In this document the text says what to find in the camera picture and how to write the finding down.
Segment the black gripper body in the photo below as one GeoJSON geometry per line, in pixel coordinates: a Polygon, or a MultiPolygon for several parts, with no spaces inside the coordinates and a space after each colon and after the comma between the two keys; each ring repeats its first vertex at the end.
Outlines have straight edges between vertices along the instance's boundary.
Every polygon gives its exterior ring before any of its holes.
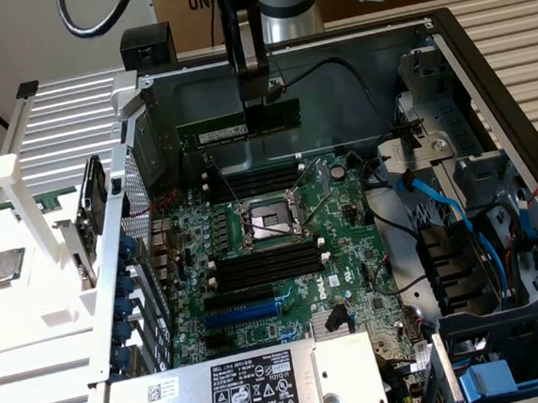
{"type": "Polygon", "coordinates": [[[258,0],[217,0],[228,61],[238,75],[268,70],[258,0]]]}

